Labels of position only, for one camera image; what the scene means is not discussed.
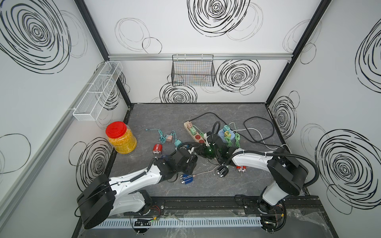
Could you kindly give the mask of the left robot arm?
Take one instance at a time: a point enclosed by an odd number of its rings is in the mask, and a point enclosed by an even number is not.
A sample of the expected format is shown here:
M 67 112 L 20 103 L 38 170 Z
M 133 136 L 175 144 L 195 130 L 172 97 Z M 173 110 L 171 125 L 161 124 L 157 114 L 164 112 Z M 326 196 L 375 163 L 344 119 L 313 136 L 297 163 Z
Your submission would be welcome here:
M 112 178 L 99 175 L 76 200 L 84 229 L 92 229 L 113 215 L 147 213 L 152 200 L 144 187 L 167 181 L 178 173 L 193 173 L 197 160 L 194 152 L 180 148 L 165 158 L 153 158 L 142 170 Z

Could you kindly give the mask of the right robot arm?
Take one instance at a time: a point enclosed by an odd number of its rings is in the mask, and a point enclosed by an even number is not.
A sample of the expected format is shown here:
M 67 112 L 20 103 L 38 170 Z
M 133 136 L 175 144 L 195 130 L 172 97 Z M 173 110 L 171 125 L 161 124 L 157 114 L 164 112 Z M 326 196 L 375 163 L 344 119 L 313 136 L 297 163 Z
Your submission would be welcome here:
M 298 196 L 302 188 L 310 185 L 310 182 L 306 182 L 309 170 L 298 161 L 306 158 L 290 154 L 283 148 L 272 152 L 259 152 L 227 147 L 215 134 L 205 137 L 204 140 L 208 146 L 205 155 L 211 155 L 220 163 L 217 174 L 221 178 L 229 173 L 229 165 L 256 168 L 273 176 L 273 182 L 261 193 L 258 205 L 266 208 L 276 207 L 285 197 Z

